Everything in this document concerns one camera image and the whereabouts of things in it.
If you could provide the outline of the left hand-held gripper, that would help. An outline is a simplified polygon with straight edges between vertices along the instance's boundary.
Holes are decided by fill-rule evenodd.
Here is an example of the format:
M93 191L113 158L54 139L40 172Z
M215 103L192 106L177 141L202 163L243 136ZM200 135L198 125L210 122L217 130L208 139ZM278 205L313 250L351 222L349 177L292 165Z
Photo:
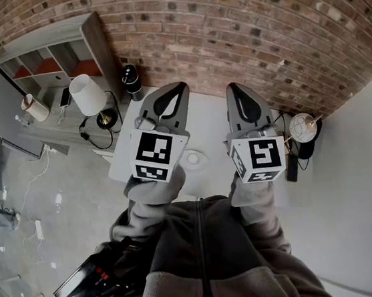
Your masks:
M176 82L147 95L140 110L142 129L130 133L130 168L135 178L169 182L190 133L185 130L188 115L189 88ZM165 126L178 133L165 133L155 128Z

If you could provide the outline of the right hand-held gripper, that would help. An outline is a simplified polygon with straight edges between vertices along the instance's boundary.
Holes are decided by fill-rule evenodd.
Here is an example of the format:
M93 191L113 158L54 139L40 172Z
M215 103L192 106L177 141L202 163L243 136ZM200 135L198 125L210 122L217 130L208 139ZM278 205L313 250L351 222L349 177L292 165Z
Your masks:
M226 137L228 156L242 182L276 180L286 169L285 143L267 101L249 87L230 83L226 102L231 129Z

